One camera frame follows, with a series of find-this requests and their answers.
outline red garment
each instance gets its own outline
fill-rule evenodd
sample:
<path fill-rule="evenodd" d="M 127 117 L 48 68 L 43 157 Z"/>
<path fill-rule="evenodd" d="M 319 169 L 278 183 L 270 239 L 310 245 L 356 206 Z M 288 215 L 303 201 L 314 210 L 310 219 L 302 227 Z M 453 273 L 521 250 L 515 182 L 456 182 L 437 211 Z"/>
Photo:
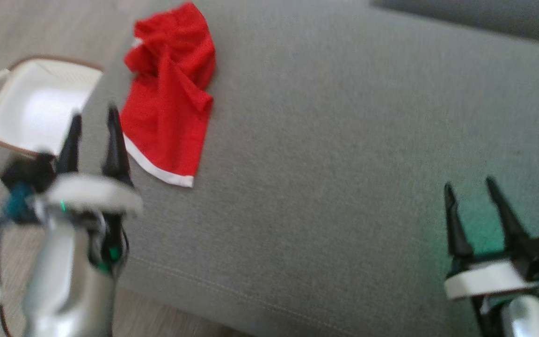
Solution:
<path fill-rule="evenodd" d="M 207 22 L 189 2 L 138 21 L 134 36 L 142 43 L 124 58 L 137 74 L 120 116 L 126 149 L 152 175 L 192 187 L 213 103 Z"/>

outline laundry basket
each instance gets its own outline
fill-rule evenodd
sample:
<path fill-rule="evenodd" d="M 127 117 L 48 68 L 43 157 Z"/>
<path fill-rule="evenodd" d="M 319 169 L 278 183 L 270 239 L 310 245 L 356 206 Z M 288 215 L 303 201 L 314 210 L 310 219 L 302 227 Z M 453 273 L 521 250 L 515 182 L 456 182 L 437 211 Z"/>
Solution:
<path fill-rule="evenodd" d="M 0 145 L 26 155 L 58 155 L 73 114 L 102 75 L 85 62 L 32 56 L 0 70 Z"/>

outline gray cushion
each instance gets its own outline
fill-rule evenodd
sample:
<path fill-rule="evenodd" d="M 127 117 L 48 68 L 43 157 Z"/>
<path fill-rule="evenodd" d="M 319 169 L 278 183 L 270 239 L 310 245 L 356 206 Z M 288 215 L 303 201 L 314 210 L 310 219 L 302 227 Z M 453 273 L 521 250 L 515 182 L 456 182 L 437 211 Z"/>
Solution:
<path fill-rule="evenodd" d="M 502 243 L 487 174 L 539 234 L 539 44 L 357 2 L 195 4 L 218 53 L 201 166 L 185 189 L 131 162 L 122 284 L 262 337 L 475 335 L 443 291 L 443 185 L 476 248 Z M 84 109 L 86 170 L 131 42 Z"/>

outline stitching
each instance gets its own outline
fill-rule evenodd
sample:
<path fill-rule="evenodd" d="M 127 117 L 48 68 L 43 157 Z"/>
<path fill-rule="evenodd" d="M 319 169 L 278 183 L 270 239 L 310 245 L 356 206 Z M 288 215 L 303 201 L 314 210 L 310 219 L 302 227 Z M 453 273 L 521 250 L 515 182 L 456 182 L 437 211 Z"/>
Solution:
<path fill-rule="evenodd" d="M 167 274 L 170 274 L 170 275 L 176 275 L 177 277 L 180 277 L 180 278 L 185 279 L 187 281 L 194 282 L 194 283 L 197 283 L 199 285 L 205 286 L 205 288 L 208 288 L 208 289 L 210 289 L 210 290 L 212 290 L 214 292 L 225 293 L 225 294 L 228 294 L 229 296 L 233 296 L 233 297 L 235 297 L 237 299 L 248 301 L 249 303 L 259 305 L 259 306 L 261 306 L 261 307 L 263 307 L 265 309 L 269 309 L 269 310 L 277 312 L 279 314 L 290 316 L 291 318 L 294 318 L 298 322 L 303 322 L 305 324 L 312 325 L 312 326 L 314 326 L 314 325 L 315 326 L 324 326 L 326 328 L 330 328 L 332 330 L 337 331 L 339 333 L 339 335 L 354 336 L 354 334 L 351 331 L 344 330 L 342 328 L 334 326 L 333 324 L 329 324 L 329 323 L 326 323 L 326 322 L 321 322 L 321 321 L 317 320 L 317 318 L 313 318 L 313 317 L 307 316 L 305 314 L 302 314 L 300 312 L 280 307 L 279 305 L 269 303 L 267 301 L 259 299 L 258 297 L 254 297 L 254 296 L 251 296 L 251 295 L 244 294 L 242 292 L 239 292 L 238 290 L 234 290 L 234 289 L 228 288 L 227 286 L 223 286 L 221 284 L 218 284 L 216 282 L 212 282 L 212 281 L 209 281 L 207 279 L 197 277 L 197 276 L 195 276 L 193 274 L 186 273 L 185 271 L 169 268 L 169 267 L 163 266 L 163 265 L 161 265 L 159 263 L 156 263 L 156 262 L 150 262 L 150 261 L 147 261 L 147 260 L 143 260 L 142 258 L 139 258 L 139 257 L 136 257 L 136 256 L 131 256 L 130 259 L 139 260 L 141 262 L 144 262 L 144 264 L 150 269 L 151 269 L 152 266 L 157 267 L 158 269 L 161 269 L 164 273 L 167 273 Z"/>

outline white hem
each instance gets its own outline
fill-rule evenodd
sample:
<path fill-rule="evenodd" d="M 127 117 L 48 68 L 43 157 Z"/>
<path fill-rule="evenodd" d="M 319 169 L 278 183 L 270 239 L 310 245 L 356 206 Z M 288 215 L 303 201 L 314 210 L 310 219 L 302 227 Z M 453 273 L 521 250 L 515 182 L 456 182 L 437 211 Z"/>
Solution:
<path fill-rule="evenodd" d="M 126 151 L 132 156 L 132 158 L 141 166 L 143 170 L 151 173 L 161 181 L 165 181 L 172 185 L 178 185 L 182 187 L 192 187 L 194 176 L 181 176 L 175 173 L 164 171 L 150 162 L 143 152 L 141 152 L 136 145 L 124 135 L 124 143 L 126 144 Z"/>

